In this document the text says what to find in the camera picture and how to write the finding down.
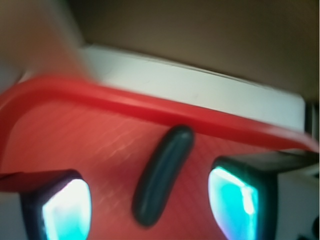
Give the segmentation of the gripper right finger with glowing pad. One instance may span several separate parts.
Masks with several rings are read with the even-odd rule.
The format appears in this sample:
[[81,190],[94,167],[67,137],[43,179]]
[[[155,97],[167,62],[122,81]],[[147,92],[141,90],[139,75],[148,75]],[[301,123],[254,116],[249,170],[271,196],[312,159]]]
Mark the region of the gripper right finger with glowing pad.
[[208,196],[218,227],[228,240],[312,239],[312,173],[307,150],[217,157]]

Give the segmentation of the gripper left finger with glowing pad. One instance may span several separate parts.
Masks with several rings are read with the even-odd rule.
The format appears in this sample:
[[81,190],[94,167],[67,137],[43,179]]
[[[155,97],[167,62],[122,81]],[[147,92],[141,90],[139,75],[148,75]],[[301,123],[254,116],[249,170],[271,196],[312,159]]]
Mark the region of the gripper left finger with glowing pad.
[[2,240],[86,240],[91,192],[72,169],[0,175]]

